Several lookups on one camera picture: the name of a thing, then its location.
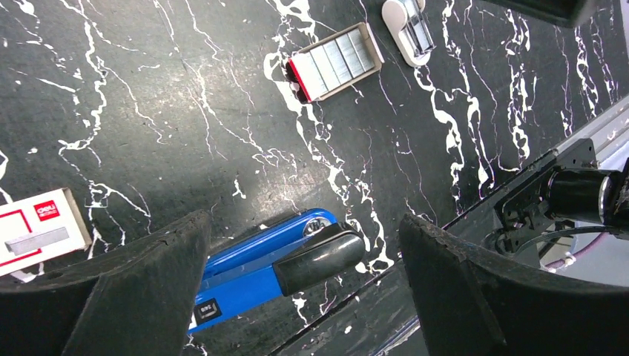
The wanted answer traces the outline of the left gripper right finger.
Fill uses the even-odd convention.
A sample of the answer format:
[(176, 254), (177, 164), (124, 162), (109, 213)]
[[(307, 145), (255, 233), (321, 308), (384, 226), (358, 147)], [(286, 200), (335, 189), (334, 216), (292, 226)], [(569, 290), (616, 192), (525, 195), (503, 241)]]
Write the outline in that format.
[(551, 274), (406, 215), (398, 230), (431, 355), (626, 355), (628, 289)]

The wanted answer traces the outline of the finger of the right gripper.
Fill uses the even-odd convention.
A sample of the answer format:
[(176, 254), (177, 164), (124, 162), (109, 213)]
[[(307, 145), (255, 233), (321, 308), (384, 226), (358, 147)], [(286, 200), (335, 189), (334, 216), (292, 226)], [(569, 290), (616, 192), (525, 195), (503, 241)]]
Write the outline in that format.
[(559, 27), (575, 28), (597, 11), (597, 0), (486, 0)]

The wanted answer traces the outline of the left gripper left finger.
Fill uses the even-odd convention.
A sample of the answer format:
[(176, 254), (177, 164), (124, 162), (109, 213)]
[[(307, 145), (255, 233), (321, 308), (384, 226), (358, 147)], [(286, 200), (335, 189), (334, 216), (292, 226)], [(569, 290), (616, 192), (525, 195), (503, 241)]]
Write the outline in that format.
[(3, 355), (180, 355), (208, 259), (210, 214), (29, 283), (1, 284)]

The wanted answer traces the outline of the red white staple box sleeve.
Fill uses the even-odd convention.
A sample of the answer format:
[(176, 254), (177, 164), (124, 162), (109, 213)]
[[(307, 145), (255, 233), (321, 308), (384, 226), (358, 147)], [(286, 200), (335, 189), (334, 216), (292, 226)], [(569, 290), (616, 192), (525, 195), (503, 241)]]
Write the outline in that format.
[(69, 188), (1, 206), (2, 276), (90, 244), (90, 234)]

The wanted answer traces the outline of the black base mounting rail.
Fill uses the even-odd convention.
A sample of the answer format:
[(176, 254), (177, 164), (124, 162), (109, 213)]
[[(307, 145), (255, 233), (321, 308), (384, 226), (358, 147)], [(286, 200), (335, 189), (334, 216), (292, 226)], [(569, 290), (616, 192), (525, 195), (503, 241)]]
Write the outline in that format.
[(550, 151), (445, 228), (406, 215), (401, 261), (276, 355), (626, 355), (628, 288), (564, 277), (537, 246), (628, 238), (628, 170), (590, 139)]

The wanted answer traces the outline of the aluminium frame rail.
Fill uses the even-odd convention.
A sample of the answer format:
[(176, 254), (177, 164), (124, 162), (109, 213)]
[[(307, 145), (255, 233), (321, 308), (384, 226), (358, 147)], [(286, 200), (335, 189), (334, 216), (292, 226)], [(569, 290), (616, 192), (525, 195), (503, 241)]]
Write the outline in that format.
[(620, 171), (628, 158), (628, 96), (564, 139), (555, 150), (562, 153), (584, 138), (592, 139), (600, 168)]

